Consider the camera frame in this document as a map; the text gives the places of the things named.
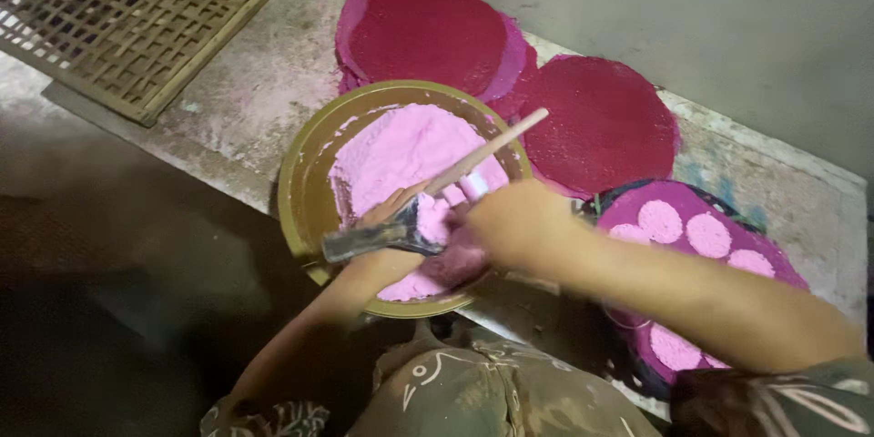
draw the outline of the bowl rim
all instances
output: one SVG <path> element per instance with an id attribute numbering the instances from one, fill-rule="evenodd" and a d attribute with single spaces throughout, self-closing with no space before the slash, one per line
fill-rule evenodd
<path id="1" fill-rule="evenodd" d="M 294 174 L 295 167 L 299 164 L 298 156 L 303 149 L 304 143 L 310 138 L 313 130 L 322 123 L 322 120 L 331 115 L 337 108 L 348 104 L 355 98 L 366 96 L 377 91 L 397 88 L 425 89 L 428 91 L 441 92 L 448 96 L 458 98 L 474 107 L 477 111 L 491 117 L 491 122 L 498 127 L 501 132 L 506 132 L 508 130 L 507 123 L 503 118 L 501 118 L 496 112 L 492 111 L 479 99 L 447 85 L 427 82 L 424 80 L 389 80 L 386 82 L 377 82 L 375 84 L 359 87 L 333 99 L 330 103 L 310 117 L 303 127 L 300 128 L 300 131 L 291 143 L 289 151 L 286 152 L 285 156 L 282 158 L 282 163 L 279 166 L 279 183 L 276 193 L 276 204 L 279 210 L 279 225 L 282 229 L 282 235 L 285 236 L 286 243 L 289 245 L 289 249 L 296 257 L 321 257 L 322 253 L 321 249 L 309 248 L 303 242 L 302 237 L 297 231 L 294 214 L 291 210 L 291 178 Z M 522 176 L 524 178 L 530 178 L 532 176 L 531 165 L 527 154 L 519 143 L 519 140 L 514 140 L 510 142 L 509 145 L 519 156 L 518 162 L 522 169 Z M 309 275 L 319 286 L 324 286 L 331 279 L 331 274 L 322 261 L 312 261 L 308 264 L 304 264 L 302 267 L 306 269 L 307 275 Z M 452 293 L 432 296 L 433 300 L 424 300 L 431 299 L 431 297 L 426 297 L 418 301 L 405 302 L 372 299 L 365 306 L 365 312 L 373 315 L 400 319 L 444 314 L 473 302 L 475 297 L 467 293 L 468 288 L 490 276 L 492 276 L 491 271 L 488 271 L 479 279 L 471 281 L 466 285 L 462 285 L 458 290 Z"/>

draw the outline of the hand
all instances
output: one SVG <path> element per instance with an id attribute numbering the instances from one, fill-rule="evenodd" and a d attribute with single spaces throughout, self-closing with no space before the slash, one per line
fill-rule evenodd
<path id="1" fill-rule="evenodd" d="M 466 215 L 477 242 L 497 264 L 535 273 L 552 247 L 572 228 L 590 229 L 574 218 L 567 198 L 536 179 L 511 183 L 486 195 Z"/>
<path id="2" fill-rule="evenodd" d="M 409 188 L 398 188 L 381 204 L 371 208 L 358 219 L 355 227 L 366 227 L 379 224 L 398 211 L 410 198 L 421 193 L 427 186 L 427 182 L 419 183 Z M 382 290 L 386 286 L 404 278 L 422 264 L 425 257 L 419 253 L 410 253 L 399 249 L 385 248 L 373 253 L 355 256 L 350 261 L 350 267 L 354 270 L 364 270 L 363 274 L 370 283 Z"/>

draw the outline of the forearm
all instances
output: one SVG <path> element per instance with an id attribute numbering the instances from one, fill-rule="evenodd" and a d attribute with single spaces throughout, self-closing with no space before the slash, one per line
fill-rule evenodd
<path id="1" fill-rule="evenodd" d="M 834 307 L 802 290 L 711 259 L 608 239 L 581 224 L 531 266 L 569 288 L 664 324 L 728 363 L 797 371 L 863 356 Z"/>
<path id="2" fill-rule="evenodd" d="M 344 348 L 345 335 L 378 292 L 365 267 L 351 264 L 322 294 L 292 319 L 261 349 L 227 398 L 234 405 L 244 398 L 275 402 L 287 397 L 289 388 L 319 387 L 317 379 L 330 371 L 334 357 Z"/>

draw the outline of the sleeve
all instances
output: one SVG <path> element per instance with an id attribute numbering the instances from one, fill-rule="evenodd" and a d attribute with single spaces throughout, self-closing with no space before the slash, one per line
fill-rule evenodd
<path id="1" fill-rule="evenodd" d="M 240 401 L 227 408 L 220 399 L 202 420 L 201 437 L 318 437 L 330 412 L 309 401 L 288 401 L 268 408 L 257 408 Z"/>
<path id="2" fill-rule="evenodd" d="M 874 364 L 845 359 L 794 374 L 685 371 L 671 394 L 671 436 L 870 434 Z"/>

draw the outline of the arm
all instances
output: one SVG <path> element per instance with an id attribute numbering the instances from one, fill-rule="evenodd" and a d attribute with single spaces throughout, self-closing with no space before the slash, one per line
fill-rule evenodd
<path id="1" fill-rule="evenodd" d="M 360 224 L 385 220 L 425 185 L 398 189 L 385 203 L 365 214 Z M 243 399 L 275 403 L 295 391 L 298 398 L 319 399 L 332 366 L 344 353 L 345 338 L 368 301 L 380 290 L 404 278 L 424 258 L 420 254 L 384 249 L 356 257 L 322 293 L 261 349 L 239 377 L 224 406 Z"/>
<path id="2" fill-rule="evenodd" d="M 798 371 L 865 354 L 858 331 L 813 295 L 710 259 L 609 239 L 534 181 L 485 197 L 467 222 L 496 262 L 647 315 L 739 368 Z"/>

